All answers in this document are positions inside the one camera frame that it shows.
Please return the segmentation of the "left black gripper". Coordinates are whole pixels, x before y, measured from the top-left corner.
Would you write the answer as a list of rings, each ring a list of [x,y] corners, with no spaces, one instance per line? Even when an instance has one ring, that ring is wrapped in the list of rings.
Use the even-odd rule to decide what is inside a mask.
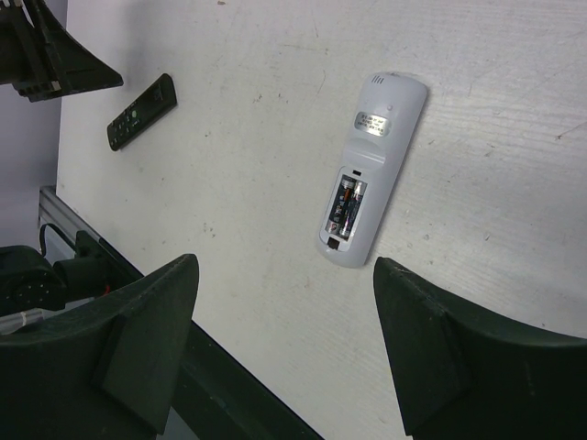
[[[1,84],[31,103],[119,87],[123,78],[75,40],[44,1],[1,3]]]

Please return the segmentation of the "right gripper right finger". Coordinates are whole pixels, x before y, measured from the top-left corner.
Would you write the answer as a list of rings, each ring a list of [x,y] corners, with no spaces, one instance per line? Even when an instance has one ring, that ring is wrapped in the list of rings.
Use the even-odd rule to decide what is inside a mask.
[[[389,258],[373,272],[404,432],[414,439],[583,439],[586,342],[510,319]]]

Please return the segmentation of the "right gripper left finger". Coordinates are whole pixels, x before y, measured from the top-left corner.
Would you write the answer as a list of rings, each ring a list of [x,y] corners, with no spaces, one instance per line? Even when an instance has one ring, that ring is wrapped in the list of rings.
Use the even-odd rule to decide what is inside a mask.
[[[196,300],[184,254],[129,285],[1,338],[4,439],[164,433]]]

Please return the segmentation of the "black remote control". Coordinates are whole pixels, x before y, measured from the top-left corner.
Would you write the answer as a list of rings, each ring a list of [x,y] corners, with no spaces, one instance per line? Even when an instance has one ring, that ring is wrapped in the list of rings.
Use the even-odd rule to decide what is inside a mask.
[[[123,149],[177,105],[173,79],[163,73],[106,127],[109,147]]]

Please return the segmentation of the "white remote control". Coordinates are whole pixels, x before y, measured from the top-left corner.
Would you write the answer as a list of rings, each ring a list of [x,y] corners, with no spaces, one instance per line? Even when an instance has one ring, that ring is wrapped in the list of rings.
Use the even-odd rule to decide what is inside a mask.
[[[317,233],[318,249],[332,263],[360,268],[367,262],[384,212],[424,110],[427,87],[394,72],[370,75],[360,89],[334,185]],[[367,188],[348,240],[326,231],[341,178]]]

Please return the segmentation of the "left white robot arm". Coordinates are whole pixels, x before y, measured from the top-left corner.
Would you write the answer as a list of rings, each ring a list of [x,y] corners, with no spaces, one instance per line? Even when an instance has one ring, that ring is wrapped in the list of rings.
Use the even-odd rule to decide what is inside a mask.
[[[31,103],[122,85],[122,76],[77,42],[43,1],[1,4],[1,83]],[[68,303],[110,293],[121,284],[116,260],[87,232],[69,239],[52,229],[74,256],[50,263],[40,248],[1,249],[1,315],[24,318],[27,311],[60,311]]]

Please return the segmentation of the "battery in remote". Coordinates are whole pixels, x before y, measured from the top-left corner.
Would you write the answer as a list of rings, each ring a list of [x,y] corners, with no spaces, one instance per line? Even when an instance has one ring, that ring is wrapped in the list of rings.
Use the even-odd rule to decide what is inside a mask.
[[[342,226],[338,231],[338,235],[345,240],[348,240],[350,237],[366,188],[366,182],[357,181],[349,198],[347,211],[343,217]]]
[[[326,231],[329,234],[336,234],[342,225],[343,217],[347,211],[349,198],[356,186],[357,181],[344,175],[338,185],[334,202],[328,216]]]

